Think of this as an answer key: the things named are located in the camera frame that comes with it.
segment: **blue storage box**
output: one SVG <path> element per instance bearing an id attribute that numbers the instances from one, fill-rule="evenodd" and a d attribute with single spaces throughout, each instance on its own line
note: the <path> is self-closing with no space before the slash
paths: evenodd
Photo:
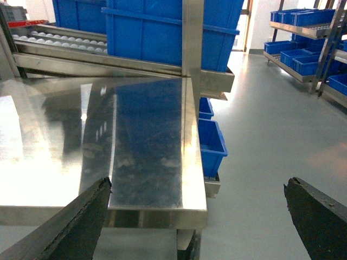
<path id="1" fill-rule="evenodd" d="M 53 0 L 56 25 L 91 33 L 106 34 L 106 0 Z"/>
<path id="2" fill-rule="evenodd" d="M 309 47 L 306 49 L 303 49 L 304 51 L 306 51 L 307 53 L 310 53 L 311 55 L 318 55 L 322 52 L 322 48 L 321 47 Z"/>
<path id="3" fill-rule="evenodd" d="M 204 176 L 214 178 L 223 157 L 228 155 L 224 137 L 218 123 L 207 119 L 199 119 L 198 131 Z"/>
<path id="4" fill-rule="evenodd" d="M 264 51 L 269 54 L 278 54 L 284 50 L 294 49 L 294 44 L 291 41 L 266 42 L 264 43 Z"/>
<path id="5" fill-rule="evenodd" d="M 302 76 L 314 75 L 316 74 L 316 71 L 318 68 L 319 56 L 320 55 L 296 57 L 293 59 L 293 62 L 294 62 L 293 69 Z M 326 64 L 327 64 L 327 61 L 324 65 L 323 73 L 326 69 Z M 338 70 L 339 70 L 339 62 L 333 60 L 329 66 L 328 75 L 334 74 L 338 72 Z"/>
<path id="6" fill-rule="evenodd" d="M 278 14 L 279 11 L 270 12 L 270 21 L 280 23 L 280 16 Z"/>
<path id="7" fill-rule="evenodd" d="M 310 53 L 304 51 L 304 50 L 286 50 L 281 51 L 281 62 L 287 65 L 290 68 L 293 68 L 294 61 L 293 58 L 295 57 L 302 57 L 302 56 L 309 56 Z"/>
<path id="8" fill-rule="evenodd" d="M 243 0 L 205 1 L 202 69 L 225 72 Z M 109 55 L 182 65 L 182 0 L 108 0 Z"/>
<path id="9" fill-rule="evenodd" d="M 342 94 L 347 95 L 347 74 L 330 76 L 329 86 Z"/>
<path id="10" fill-rule="evenodd" d="M 292 12 L 295 11 L 302 11 L 305 9 L 289 9 L 289 10 L 281 10 L 278 11 L 278 22 L 279 23 L 285 23 L 285 24 L 291 24 L 292 22 Z"/>
<path id="11" fill-rule="evenodd" d="M 292 25 L 306 26 L 322 23 L 331 23 L 334 16 L 334 9 L 311 10 L 304 12 L 293 12 Z"/>
<path id="12" fill-rule="evenodd" d="M 309 46 L 309 42 L 295 42 L 293 41 L 294 44 L 294 49 L 304 49 L 307 48 Z"/>
<path id="13" fill-rule="evenodd" d="M 214 115 L 210 100 L 207 97 L 200 98 L 199 118 L 211 119 Z"/>
<path id="14" fill-rule="evenodd" d="M 310 42 L 311 39 L 301 36 L 301 35 L 297 35 L 297 34 L 292 34 L 292 40 L 295 42 Z"/>

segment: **metal post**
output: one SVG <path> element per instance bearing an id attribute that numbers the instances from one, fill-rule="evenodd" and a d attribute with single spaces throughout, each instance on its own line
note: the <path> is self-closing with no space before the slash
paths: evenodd
<path id="1" fill-rule="evenodd" d="M 199 113 L 204 0 L 183 0 L 182 76 L 191 77 Z"/>
<path id="2" fill-rule="evenodd" d="M 321 0 L 316 0 L 316 1 L 314 2 L 313 8 L 318 8 L 318 7 L 319 7 L 320 1 L 321 1 Z"/>
<path id="3" fill-rule="evenodd" d="M 10 48 L 10 45 L 8 44 L 7 35 L 9 34 L 9 32 L 6 33 L 7 30 L 8 27 L 6 20 L 2 13 L 2 10 L 0 9 L 0 80 L 3 81 L 21 76 L 16 66 L 15 60 L 12 57 L 12 50 Z"/>
<path id="4" fill-rule="evenodd" d="M 316 88 L 317 88 L 318 82 L 321 78 L 321 75 L 322 75 L 322 72 L 324 69 L 324 64 L 326 62 L 326 59 L 327 59 L 327 56 L 329 54 L 330 49 L 333 48 L 333 51 L 334 51 L 334 49 L 335 49 L 334 47 L 337 46 L 338 41 L 340 40 L 342 28 L 339 27 L 339 24 L 340 24 L 342 14 L 344 14 L 344 7 L 345 7 L 346 2 L 347 2 L 347 0 L 340 0 L 339 3 L 337 4 L 334 17 L 332 18 L 332 22 L 330 24 L 331 32 L 329 34 L 329 37 L 325 40 L 322 52 L 320 53 L 319 65 L 318 65 L 318 68 L 316 71 L 316 78 L 312 82 L 312 86 L 309 89 L 310 94 L 312 94 L 313 92 L 316 91 Z M 329 68 L 329 64 L 330 64 L 330 61 L 328 62 L 328 65 L 326 66 L 326 71 Z"/>
<path id="5" fill-rule="evenodd" d="M 281 11 L 283 9 L 283 5 L 284 5 L 284 0 L 281 0 L 280 2 L 280 7 L 278 8 L 279 11 Z M 273 36 L 272 36 L 272 41 L 275 42 L 276 41 L 276 37 L 277 37 L 277 29 L 274 30 L 273 32 Z"/>

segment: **metal rack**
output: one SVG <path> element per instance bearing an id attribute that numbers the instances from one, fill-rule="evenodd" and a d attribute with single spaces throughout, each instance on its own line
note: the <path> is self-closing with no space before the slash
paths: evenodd
<path id="1" fill-rule="evenodd" d="M 332 55 L 332 59 L 347 64 L 347 52 L 343 50 L 335 50 L 335 52 Z M 342 106 L 347 108 L 347 96 L 333 89 L 326 83 L 322 83 L 320 85 L 318 96 L 322 96 L 323 94 L 334 99 Z"/>
<path id="2" fill-rule="evenodd" d="M 317 8 L 319 6 L 319 2 L 320 2 L 319 0 L 315 2 L 314 8 Z M 281 0 L 279 10 L 282 10 L 283 3 L 284 3 L 284 0 Z M 326 8 L 331 8 L 333 4 L 334 4 L 334 1 L 328 0 L 326 3 Z M 279 66 L 285 72 L 293 76 L 299 82 L 301 83 L 312 82 L 308 90 L 310 94 L 316 91 L 318 82 L 321 80 L 324 81 L 326 77 L 326 75 L 322 76 L 325 63 L 327 62 L 327 68 L 328 68 L 331 63 L 331 60 L 333 59 L 332 57 L 330 57 L 330 59 L 327 61 L 329 51 L 330 50 L 334 51 L 336 47 L 338 46 L 338 40 L 336 39 L 340 39 L 341 33 L 344 30 L 346 25 L 346 16 L 344 16 L 345 4 L 346 4 L 346 0 L 339 0 L 334 17 L 330 24 L 316 24 L 316 25 L 310 25 L 305 27 L 296 27 L 289 24 L 270 22 L 270 26 L 275 28 L 273 41 L 276 40 L 277 30 L 287 31 L 289 33 L 308 37 L 314 40 L 322 39 L 322 38 L 326 39 L 322 52 L 319 57 L 319 65 L 315 75 L 302 76 L 296 71 L 294 71 L 293 69 L 289 68 L 288 66 L 280 62 L 280 60 L 278 59 L 279 54 L 270 55 L 264 52 L 264 56 L 267 57 L 269 61 L 274 62 L 277 66 Z"/>

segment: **stainless steel tabletop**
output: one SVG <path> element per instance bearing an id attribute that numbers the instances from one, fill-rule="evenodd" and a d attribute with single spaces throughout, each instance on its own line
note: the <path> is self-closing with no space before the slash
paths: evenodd
<path id="1" fill-rule="evenodd" d="M 40 225 L 106 176 L 105 226 L 205 227 L 190 79 L 0 84 L 0 225 Z"/>

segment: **metal frame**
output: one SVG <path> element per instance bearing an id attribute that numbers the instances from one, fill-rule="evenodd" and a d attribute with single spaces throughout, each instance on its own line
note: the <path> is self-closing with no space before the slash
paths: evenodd
<path id="1" fill-rule="evenodd" d="M 331 32 L 331 29 L 329 28 L 330 24 L 316 24 L 316 25 L 310 25 L 305 27 L 299 27 L 299 26 L 293 26 L 290 24 L 284 24 L 284 23 L 277 23 L 277 22 L 270 22 L 270 26 L 272 28 L 275 28 L 275 30 L 282 30 L 287 31 L 289 33 L 305 36 L 307 38 L 311 39 L 322 39 L 325 36 L 329 35 Z"/>
<path id="2" fill-rule="evenodd" d="M 347 108 L 347 96 L 346 95 L 342 94 L 341 92 L 330 87 L 328 84 L 324 84 L 324 83 L 322 83 L 320 85 L 320 91 L 321 91 L 321 95 L 322 94 L 327 95 L 328 97 L 334 99 L 339 104 L 341 104 L 342 106 Z"/>
<path id="3" fill-rule="evenodd" d="M 275 63 L 278 67 L 283 69 L 286 73 L 288 73 L 289 75 L 291 75 L 293 78 L 295 78 L 296 80 L 298 80 L 301 83 L 312 82 L 314 80 L 314 78 L 316 77 L 315 75 L 308 75 L 308 76 L 300 75 L 295 70 L 288 67 L 287 65 L 285 65 L 284 63 L 282 63 L 278 59 L 278 57 L 280 57 L 280 54 L 271 55 L 271 54 L 264 51 L 264 56 L 267 57 L 270 61 Z"/>
<path id="4" fill-rule="evenodd" d="M 346 5 L 346 2 L 347 2 L 347 0 L 339 0 L 339 2 L 337 4 L 335 14 L 334 14 L 332 22 L 330 24 L 331 32 L 330 32 L 328 38 L 325 40 L 322 52 L 320 53 L 319 66 L 318 66 L 317 71 L 316 71 L 316 78 L 313 81 L 312 86 L 309 88 L 310 94 L 312 94 L 313 92 L 316 91 L 318 82 L 320 81 L 320 78 L 321 78 L 321 75 L 322 75 L 322 72 L 323 72 L 323 69 L 325 66 L 326 59 L 327 59 L 328 54 L 329 54 L 329 51 L 330 50 L 334 51 L 336 49 L 336 47 L 339 44 L 339 39 L 341 39 L 341 33 L 345 29 L 345 26 L 347 24 L 347 16 L 344 16 L 342 23 L 340 22 L 342 15 L 345 14 L 344 7 Z M 327 71 L 328 71 L 328 68 L 331 64 L 331 61 L 332 61 L 332 57 L 330 56 L 328 63 L 326 65 L 327 69 L 325 70 L 325 73 L 322 77 L 322 82 L 325 81 Z"/>

